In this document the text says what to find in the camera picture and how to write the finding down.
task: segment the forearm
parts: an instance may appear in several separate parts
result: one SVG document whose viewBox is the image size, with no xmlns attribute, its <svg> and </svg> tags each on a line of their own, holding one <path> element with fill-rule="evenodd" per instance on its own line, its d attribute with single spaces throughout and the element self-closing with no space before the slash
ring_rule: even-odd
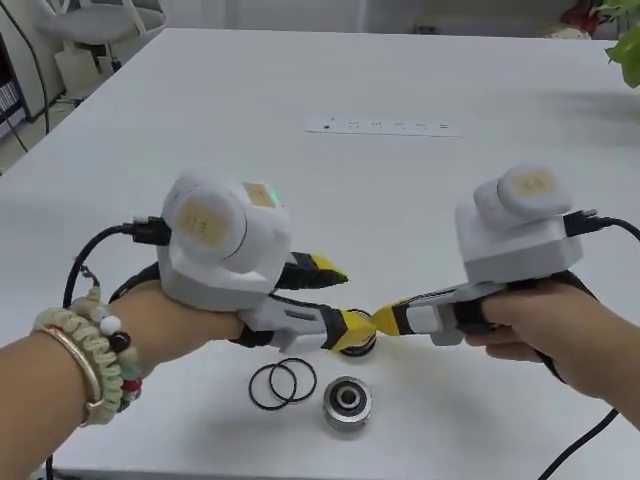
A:
<svg viewBox="0 0 640 480">
<path fill-rule="evenodd" d="M 44 333 L 0 349 L 0 475 L 24 480 L 80 425 L 82 370 Z"/>
<path fill-rule="evenodd" d="M 624 362 L 613 366 L 603 398 L 640 430 L 640 329 L 637 327 L 633 337 L 630 345 L 620 345 Z"/>
</svg>

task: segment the leaf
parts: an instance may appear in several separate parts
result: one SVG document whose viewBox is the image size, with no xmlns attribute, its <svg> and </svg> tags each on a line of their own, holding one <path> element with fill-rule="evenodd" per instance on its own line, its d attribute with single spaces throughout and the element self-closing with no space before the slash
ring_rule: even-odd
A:
<svg viewBox="0 0 640 480">
<path fill-rule="evenodd" d="M 640 26 L 620 37 L 618 43 L 605 50 L 610 61 L 622 67 L 622 77 L 631 88 L 640 86 Z"/>
<path fill-rule="evenodd" d="M 640 58 L 622 64 L 622 78 L 631 88 L 640 85 Z"/>
<path fill-rule="evenodd" d="M 640 9 L 640 0 L 607 0 L 601 6 L 591 9 L 592 12 L 612 10 L 613 15 L 622 15 Z"/>
<path fill-rule="evenodd" d="M 623 63 L 627 58 L 640 56 L 640 26 L 627 30 L 618 42 L 605 50 L 612 62 Z"/>
</svg>

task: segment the label sticker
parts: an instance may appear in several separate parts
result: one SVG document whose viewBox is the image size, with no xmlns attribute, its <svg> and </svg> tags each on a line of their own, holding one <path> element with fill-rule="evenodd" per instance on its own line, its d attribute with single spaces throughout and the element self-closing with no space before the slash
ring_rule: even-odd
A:
<svg viewBox="0 0 640 480">
<path fill-rule="evenodd" d="M 229 221 L 210 207 L 188 199 L 176 216 L 180 233 L 207 247 L 218 247 L 229 231 Z"/>
<path fill-rule="evenodd" d="M 256 207 L 276 208 L 267 187 L 262 183 L 243 183 L 244 189 L 249 195 L 249 200 Z"/>
<path fill-rule="evenodd" d="M 405 122 L 368 118 L 308 118 L 305 131 L 310 133 L 338 133 L 355 135 L 401 135 L 408 137 L 461 137 L 446 122 Z"/>
<path fill-rule="evenodd" d="M 537 197 L 558 189 L 553 173 L 545 168 L 518 175 L 511 180 L 511 185 L 521 197 Z"/>
</svg>

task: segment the chair leg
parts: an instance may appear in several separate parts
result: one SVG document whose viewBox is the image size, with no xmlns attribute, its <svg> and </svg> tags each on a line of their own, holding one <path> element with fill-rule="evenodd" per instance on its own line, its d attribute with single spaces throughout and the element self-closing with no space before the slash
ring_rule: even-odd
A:
<svg viewBox="0 0 640 480">
<path fill-rule="evenodd" d="M 120 70 L 122 68 L 122 63 L 120 62 L 120 60 L 118 60 L 116 54 L 113 51 L 113 48 L 111 48 L 111 45 L 109 44 L 107 44 L 107 55 L 111 59 L 111 69 L 113 70 L 113 73 Z"/>
</svg>

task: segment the gold bangle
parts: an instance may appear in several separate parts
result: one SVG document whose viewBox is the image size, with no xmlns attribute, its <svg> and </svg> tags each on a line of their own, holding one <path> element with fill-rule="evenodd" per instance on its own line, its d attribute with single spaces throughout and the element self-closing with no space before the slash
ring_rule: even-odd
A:
<svg viewBox="0 0 640 480">
<path fill-rule="evenodd" d="M 62 331 L 55 327 L 37 327 L 36 331 L 46 333 L 52 338 L 56 339 L 58 343 L 60 343 L 69 354 L 73 357 L 78 366 L 82 369 L 82 373 L 89 383 L 89 388 L 91 392 L 91 398 L 85 403 L 85 417 L 84 421 L 80 426 L 86 426 L 90 424 L 92 419 L 94 418 L 95 412 L 98 412 L 102 408 L 102 404 L 104 403 L 104 398 L 102 397 L 102 387 L 100 386 L 100 381 L 98 380 L 98 376 L 91 365 L 91 362 L 87 360 L 87 357 Z"/>
</svg>

